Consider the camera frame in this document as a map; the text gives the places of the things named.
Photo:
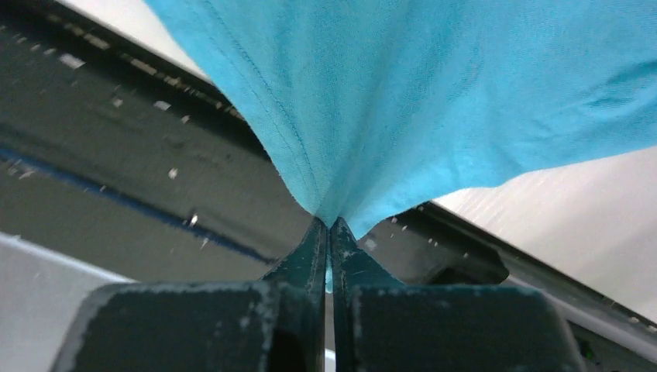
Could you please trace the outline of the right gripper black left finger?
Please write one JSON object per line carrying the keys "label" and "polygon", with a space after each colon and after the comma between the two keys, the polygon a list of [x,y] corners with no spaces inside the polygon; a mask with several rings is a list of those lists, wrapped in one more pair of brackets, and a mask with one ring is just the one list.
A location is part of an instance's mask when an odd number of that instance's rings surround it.
{"label": "right gripper black left finger", "polygon": [[54,371],[322,371],[327,227],[257,281],[107,284],[83,300]]}

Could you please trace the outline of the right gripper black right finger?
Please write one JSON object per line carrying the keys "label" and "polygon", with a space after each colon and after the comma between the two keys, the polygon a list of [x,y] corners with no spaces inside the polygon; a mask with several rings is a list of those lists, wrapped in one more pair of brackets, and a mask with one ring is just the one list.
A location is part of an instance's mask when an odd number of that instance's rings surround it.
{"label": "right gripper black right finger", "polygon": [[497,285],[406,285],[330,230],[339,371],[582,371],[576,341],[541,292]]}

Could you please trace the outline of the teal t shirt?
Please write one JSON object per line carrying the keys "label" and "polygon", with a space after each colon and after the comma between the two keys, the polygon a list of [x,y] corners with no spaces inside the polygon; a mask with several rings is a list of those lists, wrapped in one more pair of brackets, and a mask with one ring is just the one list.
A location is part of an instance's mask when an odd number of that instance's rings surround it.
{"label": "teal t shirt", "polygon": [[656,143],[654,1],[151,1],[290,193],[361,237]]}

